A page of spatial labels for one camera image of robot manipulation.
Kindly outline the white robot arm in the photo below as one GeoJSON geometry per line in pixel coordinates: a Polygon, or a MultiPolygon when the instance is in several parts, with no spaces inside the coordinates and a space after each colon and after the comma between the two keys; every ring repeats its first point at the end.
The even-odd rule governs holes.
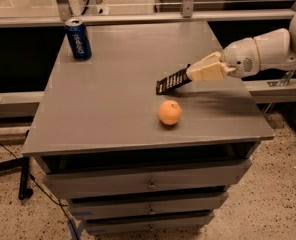
{"type": "Polygon", "coordinates": [[[186,74],[192,81],[213,81],[250,77],[268,69],[296,70],[296,14],[289,29],[235,41],[189,66],[186,74]]]}

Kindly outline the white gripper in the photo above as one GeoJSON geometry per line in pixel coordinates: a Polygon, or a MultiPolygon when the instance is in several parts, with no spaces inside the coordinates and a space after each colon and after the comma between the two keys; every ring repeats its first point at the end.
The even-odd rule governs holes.
{"type": "Polygon", "coordinates": [[[223,52],[213,52],[188,67],[186,74],[192,81],[223,80],[227,75],[244,78],[256,75],[260,69],[259,52],[253,38],[229,44],[223,52]],[[219,61],[206,61],[217,58],[219,61]]]}

